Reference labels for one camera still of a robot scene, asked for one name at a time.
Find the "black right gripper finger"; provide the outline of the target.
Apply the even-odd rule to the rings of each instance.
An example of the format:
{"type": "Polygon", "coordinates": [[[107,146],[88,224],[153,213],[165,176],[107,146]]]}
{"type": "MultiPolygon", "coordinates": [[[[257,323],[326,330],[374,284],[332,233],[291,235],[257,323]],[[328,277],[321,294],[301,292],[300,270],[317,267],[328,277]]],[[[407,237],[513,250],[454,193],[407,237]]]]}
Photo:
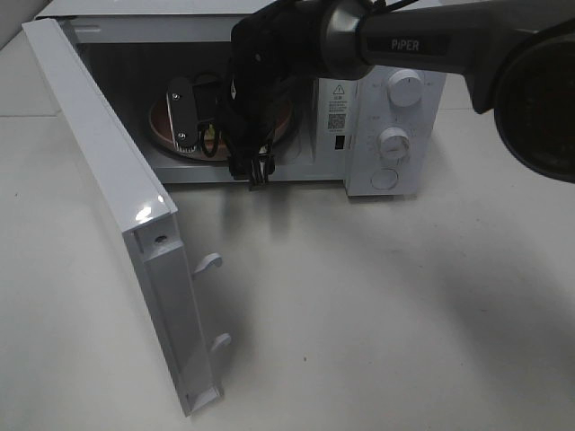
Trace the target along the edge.
{"type": "Polygon", "coordinates": [[[275,171],[273,146],[272,138],[253,142],[228,139],[227,164],[233,179],[246,182],[249,190],[265,187],[275,171]]]}

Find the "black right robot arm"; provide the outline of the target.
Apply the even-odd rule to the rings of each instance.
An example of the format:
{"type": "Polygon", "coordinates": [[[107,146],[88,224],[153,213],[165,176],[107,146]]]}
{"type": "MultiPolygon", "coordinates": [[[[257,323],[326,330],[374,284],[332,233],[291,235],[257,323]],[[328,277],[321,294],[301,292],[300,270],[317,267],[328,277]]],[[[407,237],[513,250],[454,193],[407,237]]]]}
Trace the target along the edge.
{"type": "Polygon", "coordinates": [[[375,66],[461,75],[519,162],[574,180],[571,1],[275,1],[242,18],[231,44],[215,128],[238,180],[274,172],[276,109],[297,78],[358,80],[375,66]]]}

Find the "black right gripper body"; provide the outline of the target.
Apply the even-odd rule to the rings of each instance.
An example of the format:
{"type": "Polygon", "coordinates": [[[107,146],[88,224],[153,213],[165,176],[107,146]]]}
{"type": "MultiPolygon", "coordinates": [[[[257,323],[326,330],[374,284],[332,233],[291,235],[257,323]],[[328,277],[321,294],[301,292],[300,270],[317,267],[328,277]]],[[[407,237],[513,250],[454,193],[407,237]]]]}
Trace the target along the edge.
{"type": "Polygon", "coordinates": [[[320,43],[327,6],[326,1],[274,1],[233,27],[227,89],[217,114],[230,146],[265,145],[292,83],[327,75],[320,43]]]}

